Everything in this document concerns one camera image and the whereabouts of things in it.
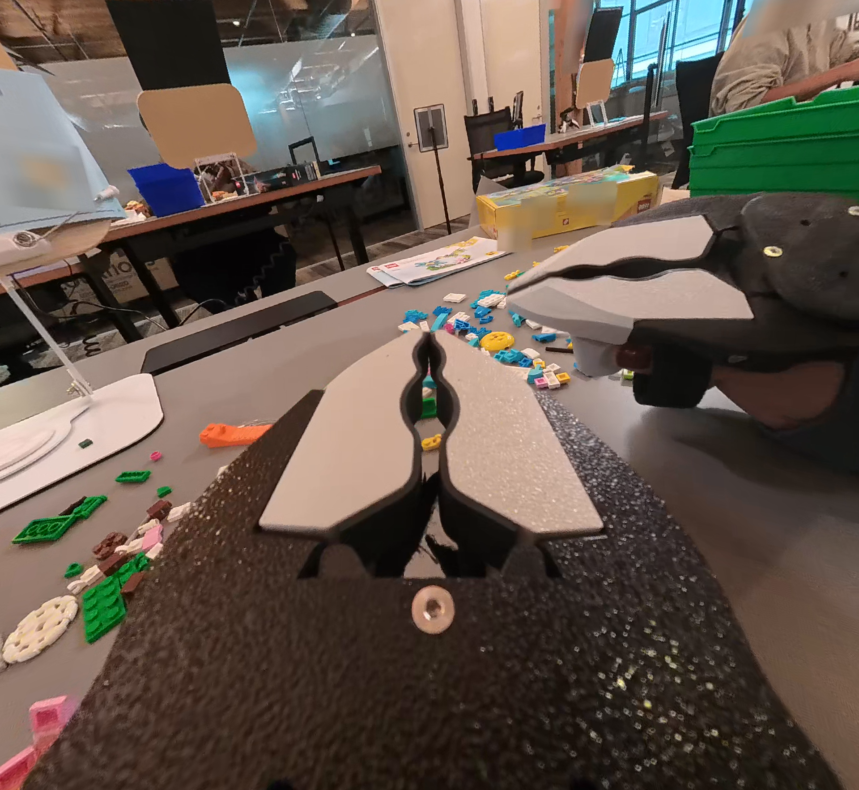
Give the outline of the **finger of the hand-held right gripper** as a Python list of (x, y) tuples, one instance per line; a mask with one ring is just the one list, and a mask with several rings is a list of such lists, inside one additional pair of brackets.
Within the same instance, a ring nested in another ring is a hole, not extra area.
[(688, 261), (711, 247), (714, 230), (702, 215), (612, 226), (584, 237), (513, 280), (532, 285), (575, 268), (605, 269), (636, 260)]
[(552, 277), (511, 287), (511, 310), (570, 334), (576, 368), (585, 376), (620, 370), (617, 346), (641, 321), (750, 321), (746, 296), (711, 273), (680, 269), (644, 280), (600, 276), (587, 280)]

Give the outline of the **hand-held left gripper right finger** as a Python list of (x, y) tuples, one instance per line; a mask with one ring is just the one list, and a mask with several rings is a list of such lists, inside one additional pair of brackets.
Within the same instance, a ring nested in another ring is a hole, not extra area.
[(522, 541), (590, 537), (603, 522), (521, 376), (453, 335), (435, 335), (445, 425), (443, 488)]

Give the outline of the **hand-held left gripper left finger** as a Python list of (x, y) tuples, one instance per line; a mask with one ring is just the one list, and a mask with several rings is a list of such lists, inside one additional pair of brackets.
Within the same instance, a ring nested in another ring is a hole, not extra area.
[(328, 384), (259, 527), (338, 540), (417, 490), (429, 346), (423, 331), (402, 334)]

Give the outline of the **person's right hand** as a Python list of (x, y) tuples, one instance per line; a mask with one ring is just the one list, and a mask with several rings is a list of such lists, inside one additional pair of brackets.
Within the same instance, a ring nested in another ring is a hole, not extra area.
[(780, 372), (715, 366), (710, 384), (770, 429), (798, 428), (832, 408), (847, 378), (834, 361), (807, 362)]

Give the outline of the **wooden office table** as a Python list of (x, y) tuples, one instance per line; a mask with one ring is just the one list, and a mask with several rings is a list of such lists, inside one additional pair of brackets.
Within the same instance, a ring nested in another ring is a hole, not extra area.
[(96, 270), (88, 257), (92, 249), (98, 248), (107, 255), (114, 249), (122, 250), (165, 325), (175, 329), (179, 326), (179, 319), (147, 268), (149, 261), (284, 225), (284, 216), (271, 214), (276, 204), (311, 199), (311, 213), (322, 214), (327, 221), (337, 214), (344, 219), (356, 261), (366, 265), (370, 259), (361, 234), (361, 224), (353, 207), (354, 195), (358, 183), (380, 173), (381, 167), (377, 164), (341, 171), (323, 175), (314, 181), (220, 201), (164, 218), (147, 218), (130, 226), (112, 226), (108, 221), (64, 226), (58, 230), (57, 240), (51, 242), (51, 251), (46, 256), (25, 260), (13, 266), (12, 272), (21, 273), (40, 267), (58, 268), (59, 280), (84, 273), (92, 283), (100, 303), (113, 312), (114, 323), (123, 338), (127, 342), (137, 341), (141, 336), (136, 326), (131, 323), (127, 311), (120, 309), (113, 295), (106, 290), (102, 271)]
[(667, 110), (660, 110), (648, 115), (635, 115), (613, 120), (600, 126), (585, 126), (571, 132), (553, 133), (547, 135), (543, 142), (506, 150), (491, 150), (478, 152), (469, 160), (482, 167), (485, 164), (509, 164), (515, 167), (515, 173), (520, 166), (525, 165), (531, 158), (542, 155), (549, 166), (573, 162), (595, 154), (605, 158), (614, 155), (624, 142), (638, 143), (634, 164), (643, 166), (650, 128), (653, 124), (669, 117)]

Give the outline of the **orange brick separator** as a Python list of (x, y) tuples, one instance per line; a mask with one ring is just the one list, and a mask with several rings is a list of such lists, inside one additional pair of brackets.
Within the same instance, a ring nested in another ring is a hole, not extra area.
[(246, 447), (259, 440), (272, 423), (235, 426), (225, 423), (211, 423), (199, 432), (199, 442), (209, 449)]

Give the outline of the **pile of colourful toy bricks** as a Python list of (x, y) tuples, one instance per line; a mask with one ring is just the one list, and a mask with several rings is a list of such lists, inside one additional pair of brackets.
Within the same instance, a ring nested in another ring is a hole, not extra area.
[[(419, 252), (413, 256), (431, 250)], [(461, 283), (462, 274), (469, 269), (449, 274), (439, 280), (447, 280), (448, 282), (457, 280), (458, 283)], [(422, 308), (404, 312), (403, 323), (399, 325), (399, 330), (403, 333), (415, 329), (432, 333), (449, 333), (460, 342), (481, 352), (482, 355), (497, 360), (510, 370), (515, 370), (518, 376), (537, 390), (561, 389), (568, 385), (571, 382), (568, 371), (543, 357), (543, 354), (546, 353), (545, 344), (571, 345), (568, 335), (526, 319), (518, 313), (511, 312), (508, 308), (507, 295), (507, 286), (504, 288), (483, 287), (479, 291), (448, 290), (443, 301), (437, 304), (432, 312), (427, 312)], [(515, 338), (514, 347), (497, 354), (489, 354), (482, 350), (479, 346), (481, 337), (492, 331), (511, 333)]]

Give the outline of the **stack of green plastic bins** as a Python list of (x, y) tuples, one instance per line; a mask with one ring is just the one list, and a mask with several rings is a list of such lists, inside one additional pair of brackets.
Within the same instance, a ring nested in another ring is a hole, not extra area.
[(693, 124), (692, 197), (822, 193), (858, 197), (858, 88), (794, 97)]

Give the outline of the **yellow toy set box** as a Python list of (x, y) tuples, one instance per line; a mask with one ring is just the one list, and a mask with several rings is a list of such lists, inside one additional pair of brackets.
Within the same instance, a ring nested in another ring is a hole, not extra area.
[(656, 205), (659, 177), (618, 164), (477, 197), (479, 222), (491, 237), (522, 219), (532, 238), (609, 226)]

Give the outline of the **blue plastic bin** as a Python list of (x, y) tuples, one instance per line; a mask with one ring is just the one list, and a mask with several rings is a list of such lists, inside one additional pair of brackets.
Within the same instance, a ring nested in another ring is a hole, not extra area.
[(546, 125), (532, 125), (525, 128), (510, 129), (494, 135), (493, 142), (497, 151), (514, 151), (531, 146), (542, 145)]
[(137, 191), (157, 218), (182, 214), (204, 206), (204, 196), (191, 169), (165, 162), (128, 170)]

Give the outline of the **black flat pad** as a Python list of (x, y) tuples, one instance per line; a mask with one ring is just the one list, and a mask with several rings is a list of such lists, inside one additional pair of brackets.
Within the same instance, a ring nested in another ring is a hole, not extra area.
[(141, 373), (156, 376), (178, 369), (337, 307), (334, 299), (319, 290), (276, 303), (264, 310), (151, 348), (144, 357)]

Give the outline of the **black mesh office chair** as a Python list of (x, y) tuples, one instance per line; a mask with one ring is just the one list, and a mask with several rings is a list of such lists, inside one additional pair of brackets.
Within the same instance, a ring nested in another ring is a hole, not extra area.
[(526, 158), (513, 162), (503, 162), (497, 158), (482, 160), (478, 156), (485, 151), (495, 151), (495, 136), (514, 130), (510, 107), (496, 109), (481, 115), (465, 116), (468, 146), (471, 153), (473, 192), (478, 191), (482, 178), (497, 181), (502, 187), (515, 188), (533, 183), (541, 183), (544, 173), (528, 169)]

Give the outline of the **instruction booklet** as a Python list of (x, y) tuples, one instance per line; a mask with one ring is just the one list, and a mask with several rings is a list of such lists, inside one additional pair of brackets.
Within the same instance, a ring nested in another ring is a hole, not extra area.
[(501, 250), (495, 239), (471, 237), (424, 254), (369, 266), (367, 273), (385, 287), (421, 286), (509, 253)]

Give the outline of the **black board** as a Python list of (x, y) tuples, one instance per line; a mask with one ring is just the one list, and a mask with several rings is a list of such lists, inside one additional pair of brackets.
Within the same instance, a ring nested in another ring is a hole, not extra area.
[(106, 0), (141, 90), (231, 84), (211, 0)]
[(590, 19), (584, 46), (583, 63), (613, 59), (622, 7), (596, 8)]

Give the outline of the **white lamp base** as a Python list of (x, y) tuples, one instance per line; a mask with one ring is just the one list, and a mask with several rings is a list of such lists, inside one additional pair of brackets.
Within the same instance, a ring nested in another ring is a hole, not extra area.
[(2, 429), (1, 508), (16, 505), (144, 440), (161, 424), (154, 378), (94, 389), (18, 294), (17, 273), (83, 258), (119, 219), (119, 192), (37, 73), (1, 71), (1, 280), (59, 357), (77, 394)]

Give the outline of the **framed sign on pole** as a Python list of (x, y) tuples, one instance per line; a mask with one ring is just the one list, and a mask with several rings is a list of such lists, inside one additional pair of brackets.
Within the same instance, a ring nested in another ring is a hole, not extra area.
[(431, 151), (435, 159), (435, 169), (439, 193), (442, 199), (447, 234), (453, 233), (448, 207), (445, 184), (442, 175), (442, 165), (439, 152), (447, 148), (447, 129), (442, 104), (432, 105), (424, 108), (414, 109), (415, 124), (417, 128), (417, 146), (421, 153)]

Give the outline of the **dark printed box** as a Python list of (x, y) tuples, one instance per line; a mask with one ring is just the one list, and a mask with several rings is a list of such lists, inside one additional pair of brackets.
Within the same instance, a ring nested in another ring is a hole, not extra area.
[(281, 168), (254, 172), (249, 176), (257, 193), (291, 188), (318, 181), (320, 178), (321, 172), (316, 161), (288, 164)]

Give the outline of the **pile of green brown bricks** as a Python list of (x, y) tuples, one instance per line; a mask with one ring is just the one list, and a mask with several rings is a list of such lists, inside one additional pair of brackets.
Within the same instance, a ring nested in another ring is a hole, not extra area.
[(44, 652), (79, 629), (93, 645), (126, 617), (129, 581), (145, 574), (162, 547), (162, 525), (189, 505), (177, 493), (187, 461), (175, 450), (150, 459), (108, 463), (105, 473), (59, 483), (2, 512), (2, 648), (18, 623), (42, 603), (71, 594), (75, 620)]

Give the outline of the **clear display case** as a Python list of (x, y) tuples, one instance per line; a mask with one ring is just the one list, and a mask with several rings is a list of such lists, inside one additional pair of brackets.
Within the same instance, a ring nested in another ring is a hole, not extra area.
[(240, 158), (195, 162), (194, 174), (204, 203), (211, 204), (247, 194), (244, 176), (252, 168)]

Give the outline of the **white round lattice plate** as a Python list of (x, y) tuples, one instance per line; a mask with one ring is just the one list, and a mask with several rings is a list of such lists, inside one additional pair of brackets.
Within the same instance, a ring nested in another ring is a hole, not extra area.
[(35, 658), (55, 643), (73, 623), (78, 612), (74, 595), (55, 597), (26, 615), (7, 637), (2, 659), (9, 665)]

